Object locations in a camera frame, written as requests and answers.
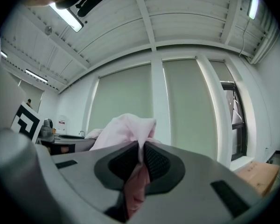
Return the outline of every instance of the window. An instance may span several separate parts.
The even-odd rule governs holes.
[[[89,128],[103,129],[115,117],[131,113],[153,117],[151,65],[142,65],[101,77],[92,104]]]
[[[218,78],[221,81],[228,102],[232,123],[232,157],[231,161],[247,153],[247,128],[243,103],[237,86],[227,66],[221,61],[211,61]]]
[[[210,91],[195,59],[163,62],[171,144],[217,159],[217,125]]]
[[[247,129],[245,114],[238,89],[234,82],[221,82],[232,123],[232,157],[231,161],[246,155]]]

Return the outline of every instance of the ceiling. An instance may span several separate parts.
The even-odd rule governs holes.
[[[140,50],[200,44],[240,53],[250,0],[103,0],[76,33],[51,7],[15,8],[1,33],[8,54],[3,64],[17,76],[29,69],[62,92],[94,67]],[[46,35],[46,26],[53,33]],[[275,19],[260,0],[245,32],[242,54],[252,63],[269,50],[279,33]]]

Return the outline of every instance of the fluorescent light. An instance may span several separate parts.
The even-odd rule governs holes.
[[[45,83],[48,82],[48,80],[46,80],[46,79],[44,79],[44,78],[38,76],[37,74],[33,73],[32,71],[29,71],[28,69],[26,69],[25,72],[28,73],[28,74],[30,74],[30,75],[32,75],[32,76],[34,76],[35,78],[37,78],[37,79],[39,79],[39,80],[41,80],[41,81],[43,81],[43,82],[45,82]]]
[[[1,55],[3,55],[5,58],[7,58],[7,54],[1,51]]]
[[[51,3],[50,7],[53,8],[55,12],[58,13],[59,16],[63,18],[74,29],[75,32],[78,32],[83,27],[83,24],[78,20],[77,17],[67,9],[58,9],[55,3]]]
[[[251,0],[250,2],[249,17],[253,20],[257,12],[258,2],[259,0]]]

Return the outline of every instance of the white column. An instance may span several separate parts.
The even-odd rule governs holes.
[[[169,103],[163,63],[160,56],[151,59],[153,110],[157,126],[154,138],[164,144],[171,145]]]
[[[232,155],[232,125],[226,97],[220,80],[208,58],[199,53],[197,62],[210,90],[214,105],[218,137],[217,161],[229,168]]]
[[[98,88],[98,82],[99,82],[99,78],[96,73],[94,73],[92,76],[93,76],[93,78],[89,80],[90,87],[89,87],[88,97],[86,100],[84,116],[83,116],[83,121],[82,121],[82,129],[81,129],[81,130],[85,131],[85,135],[88,133],[91,108],[92,108],[93,100],[94,100],[95,93]]]

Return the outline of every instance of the roller blind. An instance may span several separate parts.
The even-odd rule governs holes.
[[[223,62],[210,61],[221,81],[234,81],[227,66]]]
[[[26,93],[26,99],[24,102],[27,102],[28,99],[31,99],[31,106],[35,112],[38,112],[39,105],[41,103],[43,90],[36,88],[35,86],[27,83],[26,81],[21,81],[20,87]]]
[[[115,117],[131,113],[152,118],[151,65],[123,70],[99,80],[88,131],[105,126]]]
[[[171,144],[217,158],[217,126],[208,86],[196,60],[163,63],[171,124]]]

